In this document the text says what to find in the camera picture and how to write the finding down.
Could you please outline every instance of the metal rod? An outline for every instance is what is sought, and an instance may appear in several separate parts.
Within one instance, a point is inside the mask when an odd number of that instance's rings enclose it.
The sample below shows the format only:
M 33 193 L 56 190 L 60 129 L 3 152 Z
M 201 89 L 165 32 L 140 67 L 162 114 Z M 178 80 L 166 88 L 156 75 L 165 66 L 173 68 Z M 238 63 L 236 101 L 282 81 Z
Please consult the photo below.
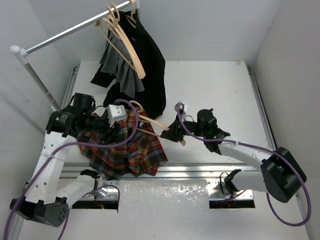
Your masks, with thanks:
M 39 86 L 39 88 L 42 90 L 42 92 L 45 94 L 46 98 L 50 101 L 51 105 L 55 108 L 56 111 L 60 111 L 61 108 L 55 98 L 51 95 L 49 90 L 46 88 L 44 83 L 41 81 L 35 70 L 32 68 L 32 66 L 27 63 L 23 65 L 26 71 L 30 74 L 30 76 L 33 78 L 35 83 Z
M 131 4 L 130 1 L 125 1 L 124 3 L 121 3 L 118 6 L 116 6 L 116 8 L 118 10 L 120 10 L 120 9 L 123 9 L 123 8 L 129 6 L 130 4 Z M 52 44 L 53 42 L 55 42 L 55 41 L 57 41 L 59 39 L 64 38 L 65 36 L 68 36 L 69 34 L 72 34 L 72 33 L 76 32 L 76 31 L 78 31 L 78 30 L 80 30 L 80 29 L 92 24 L 92 23 L 95 23 L 96 21 L 108 16 L 109 14 L 111 14 L 109 12 L 109 10 L 104 11 L 103 13 L 100 13 L 99 15 L 91 17 L 88 20 L 83 21 L 83 22 L 79 23 L 78 25 L 75 25 L 75 26 L 73 26 L 73 27 L 71 27 L 71 28 L 69 28 L 69 29 L 67 29 L 67 30 L 55 35 L 55 36 L 52 36 L 52 37 L 50 37 L 50 38 L 48 38 L 48 39 L 46 39 L 44 41 L 41 41 L 41 42 L 39 42 L 39 43 L 37 43 L 37 44 L 35 44 L 33 46 L 28 47 L 27 49 L 25 49 L 25 51 L 26 51 L 27 54 L 31 54 L 31 53 L 33 53 L 33 52 L 35 52 L 35 51 L 37 51 L 37 50 L 49 45 L 49 44 Z

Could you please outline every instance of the black garment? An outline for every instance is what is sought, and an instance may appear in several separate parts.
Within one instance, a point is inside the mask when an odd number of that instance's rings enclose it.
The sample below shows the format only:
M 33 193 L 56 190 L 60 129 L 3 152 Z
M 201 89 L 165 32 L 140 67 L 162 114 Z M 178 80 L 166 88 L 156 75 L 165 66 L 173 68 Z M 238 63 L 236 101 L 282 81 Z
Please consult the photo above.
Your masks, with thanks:
M 134 15 L 136 21 L 136 28 L 134 28 L 126 18 L 126 15 L 130 15 L 131 12 L 120 11 L 119 13 L 119 24 L 135 49 L 145 71 L 145 77 L 142 79 L 144 91 L 136 92 L 135 97 L 131 98 L 120 92 L 120 84 L 117 82 L 108 91 L 103 105 L 106 107 L 113 104 L 116 99 L 135 100 L 143 106 L 149 118 L 155 119 L 162 115 L 166 108 L 165 59 L 154 40 L 142 26 L 138 15 Z M 99 68 L 91 83 L 106 88 L 115 76 L 101 72 L 102 67 Z

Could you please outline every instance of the hanger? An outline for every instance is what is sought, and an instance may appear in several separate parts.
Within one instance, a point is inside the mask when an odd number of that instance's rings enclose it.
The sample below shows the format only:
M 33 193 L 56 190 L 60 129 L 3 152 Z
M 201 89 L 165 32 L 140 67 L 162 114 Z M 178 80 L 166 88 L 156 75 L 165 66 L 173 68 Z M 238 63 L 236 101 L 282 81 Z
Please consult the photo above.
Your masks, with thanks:
M 136 14 L 136 6 L 135 6 L 135 3 L 133 0 L 130 0 L 131 4 L 132 4 L 132 7 L 133 7 L 133 11 L 131 11 L 131 15 L 125 15 L 125 18 L 127 19 L 127 21 L 129 22 L 129 24 L 136 28 L 136 20 L 134 18 L 134 14 Z
M 120 17 L 119 11 L 116 8 L 116 5 L 113 3 L 112 4 L 113 7 L 116 9 L 118 18 Z M 133 61 L 133 65 L 135 66 L 136 69 L 136 73 L 139 77 L 139 79 L 143 79 L 146 76 L 145 70 L 140 62 L 140 59 L 134 49 L 134 47 L 132 46 L 131 42 L 129 41 L 126 33 L 124 32 L 124 30 L 122 29 L 122 27 L 118 24 L 119 19 L 113 19 L 115 18 L 115 15 L 113 14 L 112 16 L 109 16 L 111 21 L 114 23 L 115 28 L 114 30 L 116 31 L 116 33 L 118 34 L 118 36 L 120 36 L 120 39 L 123 41 L 126 49 L 128 50 L 130 57 Z
M 156 120 L 153 120 L 153 119 L 151 119 L 151 118 L 149 118 L 149 117 L 140 115 L 140 113 L 142 113 L 142 111 L 144 110 L 144 108 L 142 107 L 142 105 L 141 105 L 139 102 L 134 101 L 134 100 L 131 100 L 131 101 L 129 101 L 129 102 L 132 103 L 132 104 L 136 104 L 136 105 L 139 107 L 139 109 L 137 110 L 137 113 L 138 113 L 138 120 L 139 120 L 140 122 L 143 122 L 143 123 L 154 123 L 154 124 L 158 125 L 159 127 L 163 128 L 163 129 L 166 130 L 166 131 L 169 130 L 169 127 L 167 127 L 166 125 L 164 125 L 164 124 L 162 124 L 162 123 L 160 123 L 160 122 L 158 122 L 158 121 L 156 121 Z M 150 135 L 152 135 L 152 136 L 156 136 L 156 137 L 158 137 L 158 138 L 161 138 L 160 135 L 157 135 L 157 134 L 155 134 L 155 133 L 153 133 L 153 132 L 150 132 L 150 131 L 147 131 L 147 130 L 144 130 L 144 129 L 140 129 L 140 128 L 138 128 L 137 130 L 140 131 L 140 132 L 143 132 L 143 133 L 150 134 Z M 185 140 L 182 140 L 182 141 L 180 141 L 180 144 L 181 144 L 182 146 L 185 146 L 185 145 L 186 145 L 186 141 L 185 141 Z
M 119 14 L 119 10 L 117 9 L 116 5 L 113 3 L 112 4 L 114 10 L 116 10 L 117 12 L 117 17 L 115 16 L 114 12 L 112 11 L 112 9 L 109 6 L 106 6 L 107 9 L 110 11 L 111 15 L 109 15 L 110 19 L 107 19 L 106 17 L 102 18 L 100 20 L 100 23 L 96 23 L 96 26 L 98 25 L 100 27 L 101 32 L 103 33 L 104 37 L 106 38 L 106 40 L 109 42 L 109 44 L 119 53 L 119 55 L 129 64 L 129 66 L 136 71 L 138 78 L 139 79 L 143 79 L 146 76 L 145 70 L 141 64 L 141 61 L 134 49 L 134 47 L 132 46 L 131 42 L 129 41 L 127 35 L 125 34 L 125 32 L 123 31 L 123 29 L 121 28 L 121 26 L 119 25 L 119 21 L 120 21 L 120 14 Z M 106 32 L 103 30 L 103 26 L 101 21 L 104 21 L 106 23 L 106 25 L 108 26 L 108 28 L 110 29 L 110 31 L 112 31 L 112 33 L 119 38 L 120 40 L 122 40 L 124 46 L 126 47 L 131 59 L 132 59 L 132 63 L 131 61 L 129 61 L 117 48 L 116 46 L 110 41 L 110 39 L 108 38 L 108 35 L 106 34 Z

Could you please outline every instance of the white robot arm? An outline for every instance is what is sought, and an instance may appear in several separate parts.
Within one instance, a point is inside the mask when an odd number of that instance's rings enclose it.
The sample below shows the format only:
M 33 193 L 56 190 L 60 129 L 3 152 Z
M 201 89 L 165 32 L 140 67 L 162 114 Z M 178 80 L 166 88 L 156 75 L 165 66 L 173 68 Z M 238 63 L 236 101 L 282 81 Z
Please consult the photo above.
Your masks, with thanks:
M 67 146 L 54 156 L 50 156 L 59 146 L 76 142 L 79 131 L 103 133 L 106 138 L 117 134 L 118 129 L 115 127 L 115 122 L 127 117 L 122 105 L 109 105 L 107 117 L 91 115 L 94 109 L 95 103 L 92 96 L 76 93 L 73 106 L 68 105 L 62 111 L 56 111 L 51 115 L 41 156 L 33 177 L 48 157 L 52 157 L 52 160 L 26 193 L 24 200 L 16 209 L 17 214 L 34 222 L 58 227 L 67 217 L 71 206 L 82 196 L 97 188 L 99 174 L 85 170 L 72 183 L 57 190 L 58 180 L 70 147 Z M 236 138 L 218 128 L 212 109 L 200 110 L 197 114 L 197 122 L 186 121 L 187 107 L 181 109 L 176 106 L 176 110 L 178 109 L 182 117 L 179 119 L 177 115 L 175 121 L 169 126 L 169 130 L 162 132 L 161 138 L 179 142 L 184 139 L 184 136 L 192 133 L 203 139 L 216 139 L 216 141 L 204 142 L 210 152 L 235 158 L 258 170 L 233 170 L 221 184 L 224 193 L 228 192 L 233 195 L 240 190 L 250 189 L 269 193 L 278 201 L 287 203 L 301 187 L 297 176 L 272 152 L 237 144 Z M 306 175 L 287 149 L 280 147 L 275 152 L 284 157 L 306 182 Z M 11 208 L 16 201 L 16 199 L 12 200 Z

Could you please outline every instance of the white table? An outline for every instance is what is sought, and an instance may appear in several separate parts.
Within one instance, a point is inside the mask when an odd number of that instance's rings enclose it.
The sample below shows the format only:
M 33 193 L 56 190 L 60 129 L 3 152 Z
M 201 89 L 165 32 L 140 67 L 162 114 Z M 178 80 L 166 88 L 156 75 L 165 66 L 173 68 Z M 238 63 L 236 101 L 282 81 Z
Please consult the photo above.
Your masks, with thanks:
M 83 61 L 73 92 L 93 95 L 103 103 L 106 89 L 90 83 L 99 64 Z M 244 62 L 170 61 L 166 63 L 167 107 L 159 121 L 175 119 L 178 101 L 196 116 L 214 109 L 218 125 L 242 141 L 267 147 L 267 138 Z M 161 130 L 154 127 L 157 133 Z M 232 165 L 236 160 L 209 152 L 202 142 L 186 137 L 186 146 L 161 139 L 169 163 Z M 75 147 L 68 163 L 88 164 Z M 304 226 L 280 223 L 268 207 L 266 195 L 254 192 L 255 208 L 209 209 L 207 182 L 190 180 L 120 180 L 119 213 L 105 209 L 72 209 L 63 239 L 132 240 L 308 240 Z M 302 216 L 295 197 L 274 202 L 278 214 L 289 222 Z M 61 227 L 24 221 L 19 240 L 56 240 Z
M 104 87 L 90 83 L 100 64 L 83 61 L 80 64 L 72 95 L 94 96 L 102 105 L 107 94 Z M 177 102 L 188 104 L 188 115 L 197 119 L 201 109 L 213 108 L 218 126 L 243 142 L 268 147 L 268 141 L 244 62 L 234 61 L 168 61 L 165 66 L 166 108 L 157 120 L 169 126 L 176 117 Z M 162 129 L 153 124 L 157 134 Z M 170 163 L 233 163 L 237 160 L 209 152 L 201 141 L 186 137 L 186 146 L 160 139 Z M 87 163 L 75 146 L 67 162 Z

